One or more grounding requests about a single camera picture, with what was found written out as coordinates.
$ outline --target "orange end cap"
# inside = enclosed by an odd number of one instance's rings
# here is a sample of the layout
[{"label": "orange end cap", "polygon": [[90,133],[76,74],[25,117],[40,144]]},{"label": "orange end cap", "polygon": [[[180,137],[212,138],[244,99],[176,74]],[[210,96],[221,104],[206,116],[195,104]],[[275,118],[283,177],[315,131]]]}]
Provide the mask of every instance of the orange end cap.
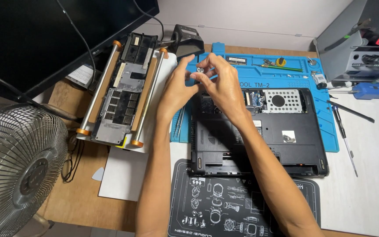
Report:
[{"label": "orange end cap", "polygon": [[87,130],[84,130],[81,128],[77,128],[76,132],[81,133],[81,134],[86,135],[86,136],[90,136],[90,131],[87,131]]},{"label": "orange end cap", "polygon": [[131,141],[131,145],[143,147],[144,143],[133,140],[133,141]]},{"label": "orange end cap", "polygon": [[167,51],[165,48],[161,48],[161,49],[159,49],[159,52],[164,52],[164,53],[165,53],[165,56],[164,56],[165,59],[168,59],[168,58],[169,58],[168,51]]},{"label": "orange end cap", "polygon": [[112,45],[114,45],[114,44],[118,45],[118,47],[122,47],[122,45],[121,45],[121,43],[119,43],[119,41],[114,40]]}]

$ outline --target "electric fan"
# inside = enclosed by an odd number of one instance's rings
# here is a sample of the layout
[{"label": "electric fan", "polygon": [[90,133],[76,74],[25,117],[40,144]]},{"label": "electric fan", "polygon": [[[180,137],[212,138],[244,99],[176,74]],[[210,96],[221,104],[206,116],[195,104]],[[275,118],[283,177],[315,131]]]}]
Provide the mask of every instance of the electric fan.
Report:
[{"label": "electric fan", "polygon": [[57,116],[29,104],[0,105],[0,237],[38,211],[62,169],[68,132]]}]

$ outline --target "green screwdriver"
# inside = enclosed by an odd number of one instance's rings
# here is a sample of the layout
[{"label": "green screwdriver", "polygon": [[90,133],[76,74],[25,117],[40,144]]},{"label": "green screwdriver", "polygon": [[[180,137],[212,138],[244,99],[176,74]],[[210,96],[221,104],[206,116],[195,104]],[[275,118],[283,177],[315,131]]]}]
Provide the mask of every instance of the green screwdriver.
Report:
[{"label": "green screwdriver", "polygon": [[288,70],[288,71],[295,71],[295,72],[300,72],[302,73],[303,70],[301,68],[292,68],[292,67],[277,67],[277,66],[272,66],[272,65],[266,65],[266,64],[253,64],[254,66],[260,66],[260,67],[268,67],[268,68],[273,68],[273,69],[282,69],[282,70]]}]

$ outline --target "wooden desk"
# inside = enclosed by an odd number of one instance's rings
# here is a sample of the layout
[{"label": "wooden desk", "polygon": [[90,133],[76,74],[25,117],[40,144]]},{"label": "wooden desk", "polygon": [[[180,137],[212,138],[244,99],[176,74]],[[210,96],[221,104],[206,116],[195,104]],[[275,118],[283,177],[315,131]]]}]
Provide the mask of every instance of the wooden desk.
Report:
[{"label": "wooden desk", "polygon": [[[226,52],[232,54],[317,57],[315,52],[238,46],[225,47]],[[206,44],[205,48],[206,52],[211,52],[211,45]],[[74,89],[65,80],[55,85],[49,103],[82,117],[90,98],[87,91]],[[70,121],[67,121],[66,124],[68,127],[79,126],[79,124]],[[91,178],[100,167],[105,167],[108,157],[107,146],[92,142],[85,143],[84,153],[74,180],[65,184],[59,177],[38,213],[46,219],[56,222],[134,232],[137,202],[98,197],[100,182]],[[324,230],[324,233],[327,237],[364,236],[328,230]]]}]

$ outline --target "laptop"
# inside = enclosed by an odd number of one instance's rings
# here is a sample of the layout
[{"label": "laptop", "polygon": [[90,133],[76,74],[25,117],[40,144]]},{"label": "laptop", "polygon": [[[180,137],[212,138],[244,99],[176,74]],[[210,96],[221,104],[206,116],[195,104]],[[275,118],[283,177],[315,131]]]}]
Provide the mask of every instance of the laptop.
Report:
[{"label": "laptop", "polygon": [[[293,177],[326,176],[327,157],[311,91],[307,88],[243,89],[258,133]],[[252,174],[244,141],[203,92],[193,97],[192,175]]]}]

